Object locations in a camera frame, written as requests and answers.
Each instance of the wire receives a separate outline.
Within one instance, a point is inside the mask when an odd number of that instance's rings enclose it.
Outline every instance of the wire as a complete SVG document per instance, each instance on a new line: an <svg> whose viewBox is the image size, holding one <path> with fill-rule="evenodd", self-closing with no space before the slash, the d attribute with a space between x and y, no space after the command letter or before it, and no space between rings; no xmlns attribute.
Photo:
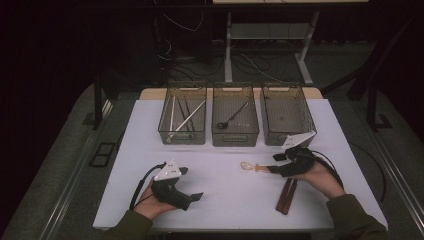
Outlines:
<svg viewBox="0 0 424 240"><path fill-rule="evenodd" d="M262 59L266 59L266 60L273 60L273 59L276 59L276 58L280 58L281 56L288 56L288 55L294 54L294 53L296 53L296 52L299 51L299 49L296 48L295 44L291 43L291 41L288 40L289 52L287 52L287 53L280 53L280 54L278 54L278 56L274 56L274 57L264 57L264 56L262 56L262 54L260 54L260 52L266 50L265 47L268 46L267 44L262 44L262 43L257 43L256 42L256 44L254 46L259 45L260 48L256 48L255 49L255 48L253 48L253 46L250 46L249 45L249 46L247 46L247 48L243 48L242 49L240 47L240 44L237 44L237 43L234 44L233 46L236 46L237 45L237 51L238 51L238 53L240 53L240 52L242 52L244 50L250 50L252 52L252 55L253 56L260 56Z"/></svg>
<svg viewBox="0 0 424 240"><path fill-rule="evenodd" d="M325 156L324 154L322 154L320 152L317 152L317 151L311 151L311 152L318 153L319 155L321 155L322 157L324 157L331 164L331 166L333 167L334 171L337 172L336 167L334 167L333 162L327 156Z"/></svg>
<svg viewBox="0 0 424 240"><path fill-rule="evenodd" d="M358 149L360 149L362 152L364 152L368 157L370 157L374 163L377 165L378 169L380 170L381 173L381 178L383 180L383 192L381 193L381 197L380 197L380 204L383 204L384 198L386 197L386 191L387 191L387 181L386 181L386 175L384 174L383 168L381 167L381 165L378 163L377 159L375 159L374 156L372 156L369 152L367 152L365 149L363 149L362 147L360 147L359 145L348 141L348 143L352 146L357 147Z"/></svg>
<svg viewBox="0 0 424 240"><path fill-rule="evenodd" d="M255 58L255 59L258 59L258 60L262 60L265 63L266 67L259 67L259 65L257 63L255 64L261 71L269 71L271 69L271 63L264 57L259 56L259 57L247 57L247 58L250 58L250 59ZM241 64L246 66L246 67L257 70L256 67L252 67L251 63L250 64L241 63Z"/></svg>
<svg viewBox="0 0 424 240"><path fill-rule="evenodd" d="M174 81L182 81L181 79L179 79L177 76L173 76L172 74L168 73L168 76L172 79L174 79Z"/></svg>
<svg viewBox="0 0 424 240"><path fill-rule="evenodd" d="M201 25L202 25L202 23L203 23L204 12L202 12L202 16L201 16L201 18L200 18L200 22L199 22L199 24L197 25L197 27L196 27L195 29L191 29L191 28L185 27L185 26L183 26L183 25L181 25L181 24L177 23L176 21L174 21L172 18L168 17L168 15L166 15L166 14L164 14L164 13L163 13L162 15L163 15L166 19L168 19L170 22L172 22L173 24L177 25L177 26L178 26L178 27L180 27L180 28L185 29L185 30L188 30L188 31L191 31L191 32L196 32L197 30L199 30L200 26L201 26Z"/></svg>
<svg viewBox="0 0 424 240"><path fill-rule="evenodd" d="M176 72L179 72L179 73L182 73L182 74L184 74L186 77L188 77L191 81L194 81L194 78L193 78L193 77L191 77L190 75L188 75L186 72L183 72L183 71L178 70L178 69L175 69L175 68L172 68L172 70L173 70L173 71L176 71Z"/></svg>
<svg viewBox="0 0 424 240"><path fill-rule="evenodd" d="M195 72L195 71L191 70L190 68L187 68L187 67L183 66L183 65L182 65L182 64L180 64L180 63L179 63L179 64L177 64L177 65L175 65L175 67L183 68L183 69L185 69L185 70L187 70L187 71L189 71L189 72L191 72L191 73L193 73L193 74L195 74L195 75L197 75L197 76L209 77L209 76L213 76L213 75L217 74L217 73L221 70L221 68L222 68L223 64L224 64L224 59L222 59L222 60L220 61L220 64L219 64L218 68L217 68L215 71L210 72L210 73L197 73L197 72Z"/></svg>
<svg viewBox="0 0 424 240"><path fill-rule="evenodd" d="M242 73L245 73L245 74L248 74L248 75L252 75L252 76L257 76L257 75L259 75L259 74L261 74L260 72L258 72L255 68L251 68L251 67L249 67L249 69L254 69L255 70L255 72L248 72L248 71L246 71L246 70L244 70L244 69L242 69L240 66L239 66L239 64L240 64L240 62L236 59L236 58L234 58L234 57L231 57L231 63L240 71L240 72L242 72Z"/></svg>
<svg viewBox="0 0 424 240"><path fill-rule="evenodd" d="M125 134L125 131L123 131L118 138L116 152L119 152L119 148L121 147L121 143L122 143L122 139L124 138L124 134Z"/></svg>
<svg viewBox="0 0 424 240"><path fill-rule="evenodd" d="M133 195L133 197L132 197L132 199L131 199L131 203L130 203L130 210L133 210L134 209L134 207L138 204L138 203L140 203L140 202L138 202L137 204L135 203L136 201L137 201L137 197L138 197L138 194L140 194L140 191L141 191L141 188L143 187L143 185L144 185L144 182L146 181L146 178L154 171L154 170L156 170L156 169L158 169L158 168L163 168L163 167L165 167L165 165L166 165L166 162L165 163L163 163L163 164L159 164L159 165L156 165L156 166L154 166L154 167L152 167L147 173L146 173L146 175L144 175L144 177L143 177L143 179L141 179L140 180L140 182L138 183L138 185L137 185L137 188L135 189L135 192L134 192L134 195Z"/></svg>
<svg viewBox="0 0 424 240"><path fill-rule="evenodd" d="M153 196L153 193L152 193L152 194L150 194L149 196L147 196L147 197L145 197L145 198L141 199L140 201L138 201L138 202L134 205L133 209L134 209L135 207L137 207L137 205L138 205L138 204L140 204L140 203L141 203L141 202L143 202L144 200L146 200L146 199L150 198L151 196Z"/></svg>
<svg viewBox="0 0 424 240"><path fill-rule="evenodd" d="M278 82L283 82L283 81L281 81L281 80L279 80L279 79L276 79L276 78L274 78L274 77L271 77L271 76L269 76L268 74L266 74L266 73L264 73L264 72L262 72L262 70L260 69L260 68L258 68L258 66L256 66L256 64L252 61L252 60L250 60L246 55L244 55L244 54L240 54L240 56L242 56L242 57L244 57L244 58L246 58L257 70L258 70L258 72L260 72L260 73L262 73L262 75L264 75L265 77L268 77L268 78L271 78L271 79L273 79L273 80L275 80L275 81L278 81Z"/></svg>
<svg viewBox="0 0 424 240"><path fill-rule="evenodd" d="M163 59L163 60L166 60L166 61L171 61L172 60L172 58L171 58L171 56L169 55L169 53L171 52L171 50L172 50L172 44L171 44L171 42L169 42L168 41L168 39L164 39L167 43L168 43L168 50L166 51L166 53L163 53L163 54L160 54L160 53L157 53L157 56L159 57L159 58L161 58L161 59Z"/></svg>

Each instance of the brown wooden stick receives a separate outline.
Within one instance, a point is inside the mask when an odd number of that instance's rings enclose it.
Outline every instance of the brown wooden stick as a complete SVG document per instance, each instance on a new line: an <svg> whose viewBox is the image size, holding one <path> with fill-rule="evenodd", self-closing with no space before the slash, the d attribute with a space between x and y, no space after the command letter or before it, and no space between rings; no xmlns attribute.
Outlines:
<svg viewBox="0 0 424 240"><path fill-rule="evenodd" d="M282 213L284 215L287 215L289 213L290 205L291 205L291 202L293 200L293 196L294 196L294 192L296 190L296 187L297 187L297 179L294 179L292 185L290 186L290 191L287 195L286 201L284 203L284 207L283 207L283 211L282 211Z"/></svg>
<svg viewBox="0 0 424 240"><path fill-rule="evenodd" d="M283 191L281 192L280 199L278 200L278 203L277 203L276 209L277 209L277 211L279 211L281 213L283 213L283 208L284 208L284 205L285 205L285 202L286 202L287 194L288 194L289 189L290 189L291 181L292 181L291 178L287 178L286 184L284 184Z"/></svg>

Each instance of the white table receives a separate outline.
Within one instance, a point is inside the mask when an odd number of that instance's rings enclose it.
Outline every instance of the white table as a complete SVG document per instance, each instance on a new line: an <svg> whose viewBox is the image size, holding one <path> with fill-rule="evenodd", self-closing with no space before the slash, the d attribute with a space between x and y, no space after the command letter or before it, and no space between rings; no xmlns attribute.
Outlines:
<svg viewBox="0 0 424 240"><path fill-rule="evenodd" d="M387 227L340 128L329 102L310 99L308 105L318 134L309 149L329 157L345 190L355 194L364 209ZM157 218L152 230L177 231L298 231L332 229L326 199L305 182L299 182L288 215L275 210L286 179L279 175L246 172L240 162L279 165L272 155L279 147L264 144L261 132L256 147L213 147L210 131L212 102L207 102L206 144L163 145L157 131L163 100L138 100L134 106L93 226L115 226L128 209L139 180L153 166L175 159L189 171L176 187L185 194L204 192L187 211L175 210Z"/></svg>

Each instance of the hand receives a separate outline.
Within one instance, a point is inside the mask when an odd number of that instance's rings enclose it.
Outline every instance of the hand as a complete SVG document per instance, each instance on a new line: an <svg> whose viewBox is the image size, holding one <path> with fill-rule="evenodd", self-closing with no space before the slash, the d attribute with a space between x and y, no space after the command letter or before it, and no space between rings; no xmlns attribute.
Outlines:
<svg viewBox="0 0 424 240"><path fill-rule="evenodd" d="M315 162L312 168L306 173L294 175L291 178L305 180L315 189L322 192L328 199L346 194L328 169L318 162Z"/></svg>
<svg viewBox="0 0 424 240"><path fill-rule="evenodd" d="M161 215L164 212L171 211L177 209L176 207L168 204L160 202L152 192L152 183L153 178L150 180L149 185L146 190L141 194L140 201L133 211L149 218L150 220L154 220L156 217Z"/></svg>

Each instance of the metal tool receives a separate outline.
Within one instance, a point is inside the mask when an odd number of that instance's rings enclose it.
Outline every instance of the metal tool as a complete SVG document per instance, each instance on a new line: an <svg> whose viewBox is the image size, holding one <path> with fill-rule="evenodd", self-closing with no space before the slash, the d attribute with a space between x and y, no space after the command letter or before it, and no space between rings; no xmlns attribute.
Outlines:
<svg viewBox="0 0 424 240"><path fill-rule="evenodd" d="M183 119L184 119L183 121L185 121L186 116L184 114L184 110L183 110L183 107L181 106L180 100L178 100L178 106L180 106L181 115L183 115Z"/></svg>
<svg viewBox="0 0 424 240"><path fill-rule="evenodd" d="M239 110L237 110L237 112L235 112L234 114L233 114L233 116L231 116L226 122L219 122L219 123L217 123L216 125L217 125L217 127L219 128L219 129L226 129L227 127L228 127L228 122L229 121L231 121L231 120L233 120L233 118L243 109L243 108L245 108L245 107L247 107L247 105L249 104L249 102L246 102L243 106L241 106L241 108L239 109Z"/></svg>
<svg viewBox="0 0 424 240"><path fill-rule="evenodd" d="M190 115L190 114L191 114L191 113L190 113L190 109L189 109L189 107L188 107L187 99L185 98L185 96L184 96L184 103L185 103L185 106L186 106L187 113L188 113L188 115ZM192 129L192 131L195 131L195 129L194 129L194 124L193 124L193 120L192 120L192 119L190 119L190 125L191 125L191 129Z"/></svg>
<svg viewBox="0 0 424 240"><path fill-rule="evenodd" d="M172 131L172 124L174 123L174 109L175 109L175 95L172 97L172 111L171 111L171 122L169 123L169 131Z"/></svg>
<svg viewBox="0 0 424 240"><path fill-rule="evenodd" d="M186 120L184 120L184 122L181 123L180 126L178 126L177 129L175 129L173 132L180 131L180 129L194 116L194 114L203 106L203 104L205 104L205 102L206 100L203 100L203 102L200 103L200 105L196 109L194 109L194 111L190 114L190 116L188 116ZM174 137L174 133L169 134L169 137L166 141L170 143L173 137Z"/></svg>

